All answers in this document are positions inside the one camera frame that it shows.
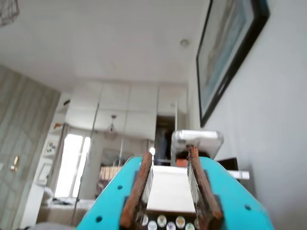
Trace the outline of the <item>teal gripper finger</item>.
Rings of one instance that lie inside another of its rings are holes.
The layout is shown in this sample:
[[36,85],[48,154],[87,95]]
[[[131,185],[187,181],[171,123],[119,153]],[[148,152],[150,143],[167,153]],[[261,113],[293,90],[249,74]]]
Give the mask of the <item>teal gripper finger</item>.
[[140,230],[153,183],[152,154],[131,157],[98,196],[78,230]]
[[221,164],[189,147],[189,187],[201,230],[272,230],[264,207]]

